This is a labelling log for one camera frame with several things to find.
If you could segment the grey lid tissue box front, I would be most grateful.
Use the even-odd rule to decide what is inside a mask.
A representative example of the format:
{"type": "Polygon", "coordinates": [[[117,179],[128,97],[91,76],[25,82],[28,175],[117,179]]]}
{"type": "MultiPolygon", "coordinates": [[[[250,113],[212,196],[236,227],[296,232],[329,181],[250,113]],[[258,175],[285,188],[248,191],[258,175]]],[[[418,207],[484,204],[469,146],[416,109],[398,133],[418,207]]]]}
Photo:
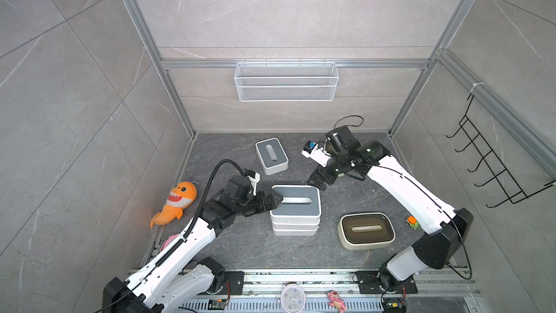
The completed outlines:
{"type": "Polygon", "coordinates": [[[273,223],[318,224],[321,218],[320,190],[311,185],[274,185],[274,192],[283,197],[270,212],[273,223]]]}

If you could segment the grey lid tissue box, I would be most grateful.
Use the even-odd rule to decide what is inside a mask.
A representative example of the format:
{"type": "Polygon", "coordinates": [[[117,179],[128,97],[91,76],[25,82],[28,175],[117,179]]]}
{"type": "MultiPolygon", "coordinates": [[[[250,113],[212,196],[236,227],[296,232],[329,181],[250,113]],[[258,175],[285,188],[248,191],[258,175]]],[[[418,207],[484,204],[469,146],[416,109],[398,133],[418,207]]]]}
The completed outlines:
{"type": "Polygon", "coordinates": [[[321,218],[320,190],[311,185],[274,185],[274,192],[283,197],[270,212],[273,223],[318,224],[321,218]]]}
{"type": "Polygon", "coordinates": [[[289,168],[289,159],[278,138],[270,138],[255,144],[256,153],[266,175],[274,175],[289,168]]]}

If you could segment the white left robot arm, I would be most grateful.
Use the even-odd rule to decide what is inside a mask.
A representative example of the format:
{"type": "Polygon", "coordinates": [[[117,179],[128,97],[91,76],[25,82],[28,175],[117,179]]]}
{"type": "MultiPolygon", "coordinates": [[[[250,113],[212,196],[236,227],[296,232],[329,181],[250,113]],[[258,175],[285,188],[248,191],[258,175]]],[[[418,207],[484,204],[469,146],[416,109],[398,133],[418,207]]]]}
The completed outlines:
{"type": "Polygon", "coordinates": [[[121,281],[113,278],[104,288],[102,312],[171,312],[189,298],[219,291],[225,269],[211,258],[199,262],[187,275],[184,267],[236,217],[250,217],[278,208],[283,197],[275,190],[255,191],[249,177],[234,176],[225,188],[204,199],[188,226],[146,266],[121,281]]]}

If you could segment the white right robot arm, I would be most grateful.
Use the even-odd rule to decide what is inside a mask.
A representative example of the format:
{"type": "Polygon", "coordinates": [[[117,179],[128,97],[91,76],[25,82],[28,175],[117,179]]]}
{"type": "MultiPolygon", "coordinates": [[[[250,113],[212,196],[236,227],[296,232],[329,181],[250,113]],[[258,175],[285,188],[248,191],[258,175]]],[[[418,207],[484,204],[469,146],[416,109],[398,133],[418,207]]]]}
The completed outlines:
{"type": "Polygon", "coordinates": [[[463,247],[473,215],[436,197],[378,141],[362,146],[354,139],[345,146],[333,146],[330,152],[316,142],[307,141],[302,154],[318,164],[308,184],[324,191],[339,175],[357,181],[370,178],[387,190],[421,226],[423,236],[381,266],[378,278],[383,291],[398,290],[403,281],[422,270],[446,267],[454,253],[463,247]]]}

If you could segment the grey lid tissue box back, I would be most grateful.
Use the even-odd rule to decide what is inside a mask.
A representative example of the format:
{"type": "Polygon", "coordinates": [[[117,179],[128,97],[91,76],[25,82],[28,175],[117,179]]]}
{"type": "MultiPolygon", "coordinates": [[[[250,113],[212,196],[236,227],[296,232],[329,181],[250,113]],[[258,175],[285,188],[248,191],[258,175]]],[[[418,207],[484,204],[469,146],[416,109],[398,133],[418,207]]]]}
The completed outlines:
{"type": "Polygon", "coordinates": [[[289,168],[289,159],[278,138],[270,138],[255,144],[256,153],[266,175],[274,175],[289,168]]]}

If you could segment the brown lid tissue box front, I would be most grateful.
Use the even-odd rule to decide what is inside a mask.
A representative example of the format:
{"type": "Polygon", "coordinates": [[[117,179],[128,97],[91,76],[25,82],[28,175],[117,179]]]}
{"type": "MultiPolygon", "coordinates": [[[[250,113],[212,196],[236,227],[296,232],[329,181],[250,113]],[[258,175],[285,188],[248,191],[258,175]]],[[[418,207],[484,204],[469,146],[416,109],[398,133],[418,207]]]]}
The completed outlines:
{"type": "Polygon", "coordinates": [[[389,217],[380,212],[343,215],[337,232],[340,243],[352,251],[382,249],[396,238],[389,217]]]}

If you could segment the orange shark plush toy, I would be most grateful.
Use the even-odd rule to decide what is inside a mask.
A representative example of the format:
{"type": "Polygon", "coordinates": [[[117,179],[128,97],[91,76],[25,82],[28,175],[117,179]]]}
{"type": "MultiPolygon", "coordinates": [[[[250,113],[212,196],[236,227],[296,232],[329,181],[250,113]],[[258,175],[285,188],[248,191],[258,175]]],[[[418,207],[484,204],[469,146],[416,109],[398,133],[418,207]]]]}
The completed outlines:
{"type": "Polygon", "coordinates": [[[150,228],[155,225],[167,225],[183,216],[185,208],[189,207],[197,197],[197,188],[190,181],[183,181],[175,185],[169,192],[162,211],[158,212],[150,220],[150,228]]]}

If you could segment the small orange green toy car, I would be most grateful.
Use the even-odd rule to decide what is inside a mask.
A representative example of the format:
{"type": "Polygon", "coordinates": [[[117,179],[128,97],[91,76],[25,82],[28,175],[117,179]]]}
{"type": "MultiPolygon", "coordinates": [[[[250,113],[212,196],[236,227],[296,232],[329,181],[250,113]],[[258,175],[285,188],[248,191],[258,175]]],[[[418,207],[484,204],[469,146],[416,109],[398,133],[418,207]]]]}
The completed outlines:
{"type": "Polygon", "coordinates": [[[417,230],[420,227],[419,222],[414,216],[410,216],[406,219],[406,224],[411,227],[413,230],[417,230]]]}

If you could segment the pink alarm clock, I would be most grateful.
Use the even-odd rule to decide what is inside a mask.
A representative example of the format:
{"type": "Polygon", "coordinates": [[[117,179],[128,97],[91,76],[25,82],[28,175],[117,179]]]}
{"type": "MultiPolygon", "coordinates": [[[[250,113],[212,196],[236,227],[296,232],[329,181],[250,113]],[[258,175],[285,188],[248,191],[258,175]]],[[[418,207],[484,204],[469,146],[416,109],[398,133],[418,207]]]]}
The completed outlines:
{"type": "Polygon", "coordinates": [[[162,253],[163,250],[165,250],[165,249],[173,242],[173,240],[175,240],[176,238],[179,238],[179,237],[180,237],[179,233],[178,233],[178,234],[175,234],[175,235],[171,235],[171,236],[162,244],[162,246],[161,246],[159,252],[162,253]]]}

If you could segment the pink bear figurine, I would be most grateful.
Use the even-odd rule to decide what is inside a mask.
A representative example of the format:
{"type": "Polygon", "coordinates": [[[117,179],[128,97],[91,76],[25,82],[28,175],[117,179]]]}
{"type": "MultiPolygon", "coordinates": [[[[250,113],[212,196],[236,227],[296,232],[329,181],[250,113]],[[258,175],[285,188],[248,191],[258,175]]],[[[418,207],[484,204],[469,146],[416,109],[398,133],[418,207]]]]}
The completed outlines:
{"type": "Polygon", "coordinates": [[[331,290],[327,293],[328,306],[335,308],[339,313],[346,313],[347,307],[345,302],[340,298],[340,294],[337,291],[331,290]]]}

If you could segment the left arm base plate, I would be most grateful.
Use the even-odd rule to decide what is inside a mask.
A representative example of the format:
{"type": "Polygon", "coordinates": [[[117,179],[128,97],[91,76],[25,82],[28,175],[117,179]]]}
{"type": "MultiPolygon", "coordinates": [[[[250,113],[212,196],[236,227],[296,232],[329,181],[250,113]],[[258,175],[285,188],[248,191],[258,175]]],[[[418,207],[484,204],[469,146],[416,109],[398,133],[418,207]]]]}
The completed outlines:
{"type": "Polygon", "coordinates": [[[241,295],[243,293],[245,273],[243,271],[220,272],[214,276],[207,294],[241,295]]]}

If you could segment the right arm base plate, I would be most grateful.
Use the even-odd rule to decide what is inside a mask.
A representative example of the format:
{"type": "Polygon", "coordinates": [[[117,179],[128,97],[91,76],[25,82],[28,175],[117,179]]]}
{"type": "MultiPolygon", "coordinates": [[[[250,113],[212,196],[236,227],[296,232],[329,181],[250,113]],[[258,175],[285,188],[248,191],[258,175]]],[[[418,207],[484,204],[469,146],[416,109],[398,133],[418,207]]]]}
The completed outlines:
{"type": "Polygon", "coordinates": [[[398,281],[386,272],[378,270],[359,270],[353,276],[361,294],[417,294],[418,288],[413,276],[398,281]]]}

